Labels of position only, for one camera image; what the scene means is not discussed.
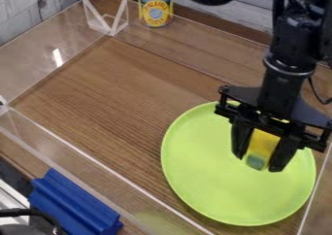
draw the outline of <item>can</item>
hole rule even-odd
[[[139,15],[149,27],[163,27],[173,20],[173,0],[139,0]]]

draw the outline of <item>wooden surface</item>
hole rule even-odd
[[[106,10],[115,3],[113,0],[94,1],[99,9]],[[221,49],[229,51],[218,67],[243,67],[246,60],[235,60],[247,58],[249,52],[233,48],[249,47],[253,61],[247,67],[251,70],[245,70],[243,74],[233,74],[233,78],[259,82],[258,76],[262,75],[263,68],[257,68],[255,65],[262,63],[262,46],[227,35],[218,39],[225,41],[221,42]],[[318,77],[329,93],[331,87],[327,75]],[[197,214],[179,200],[167,184],[161,163],[161,146],[167,128],[189,109],[218,100],[217,91],[222,84],[227,82],[117,39],[105,38],[14,106],[205,225],[214,234],[297,234],[305,209],[269,226],[231,226]],[[317,105],[309,91],[306,96]],[[329,108],[323,111],[331,115]],[[41,177],[46,167],[39,163],[30,163],[29,158],[25,163],[21,162],[19,150],[17,149],[18,156],[11,155],[11,148],[3,153],[33,176]],[[70,161],[62,153],[53,156],[61,162]],[[97,189],[110,187],[106,180],[97,179],[94,174],[87,174],[85,181],[94,183]]]

